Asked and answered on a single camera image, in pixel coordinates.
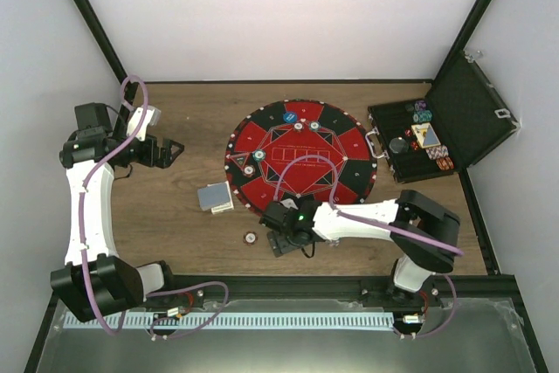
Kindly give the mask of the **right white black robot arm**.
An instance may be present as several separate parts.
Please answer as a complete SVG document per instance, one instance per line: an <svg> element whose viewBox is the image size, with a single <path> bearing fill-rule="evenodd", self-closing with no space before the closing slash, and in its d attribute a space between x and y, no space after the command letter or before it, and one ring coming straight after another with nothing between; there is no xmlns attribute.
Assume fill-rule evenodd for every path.
<svg viewBox="0 0 559 373"><path fill-rule="evenodd" d="M464 255L458 248L459 216L415 190L374 204L272 201L259 222L269 229L277 256L345 238L395 244L403 256L392 268L388 294L400 306L412 303L432 275L451 273L454 260Z"/></svg>

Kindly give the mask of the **blue round blind button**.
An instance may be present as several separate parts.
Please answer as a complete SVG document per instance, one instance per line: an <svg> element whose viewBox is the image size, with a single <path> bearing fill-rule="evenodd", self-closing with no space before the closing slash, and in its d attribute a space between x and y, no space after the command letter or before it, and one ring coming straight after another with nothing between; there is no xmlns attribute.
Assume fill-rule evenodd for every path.
<svg viewBox="0 0 559 373"><path fill-rule="evenodd" d="M298 115L295 112L287 111L283 114L285 123L294 124L298 121Z"/></svg>

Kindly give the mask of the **triangular black dealer button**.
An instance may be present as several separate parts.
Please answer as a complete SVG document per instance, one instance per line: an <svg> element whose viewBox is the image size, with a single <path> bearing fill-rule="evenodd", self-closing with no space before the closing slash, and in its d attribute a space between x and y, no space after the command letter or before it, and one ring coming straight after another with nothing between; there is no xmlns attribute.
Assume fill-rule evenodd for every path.
<svg viewBox="0 0 559 373"><path fill-rule="evenodd" d="M240 169L243 170L249 159L248 153L230 155L230 160Z"/></svg>

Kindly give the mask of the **red black chip stack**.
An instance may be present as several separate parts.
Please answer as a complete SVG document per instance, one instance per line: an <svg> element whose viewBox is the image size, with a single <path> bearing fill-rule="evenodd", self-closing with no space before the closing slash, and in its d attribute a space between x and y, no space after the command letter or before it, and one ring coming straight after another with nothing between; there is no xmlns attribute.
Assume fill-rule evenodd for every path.
<svg viewBox="0 0 559 373"><path fill-rule="evenodd" d="M251 231L247 232L244 235L244 242L247 245L253 245L257 241L257 239L258 239L257 235L254 232L251 232Z"/></svg>

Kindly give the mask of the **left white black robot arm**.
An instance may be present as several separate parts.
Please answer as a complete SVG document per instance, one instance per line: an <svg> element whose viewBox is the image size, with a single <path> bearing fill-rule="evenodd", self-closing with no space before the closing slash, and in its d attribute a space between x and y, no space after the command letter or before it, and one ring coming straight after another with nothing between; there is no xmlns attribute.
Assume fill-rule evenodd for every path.
<svg viewBox="0 0 559 373"><path fill-rule="evenodd" d="M74 112L78 128L59 153L71 191L71 232L64 266L50 276L52 291L82 322L139 307L147 297L167 307L179 288L169 265L160 260L134 267L119 257L112 188L115 168L137 163L166 169L184 146L148 134L161 115L152 106L136 108L122 135L113 130L104 104L77 106Z"/></svg>

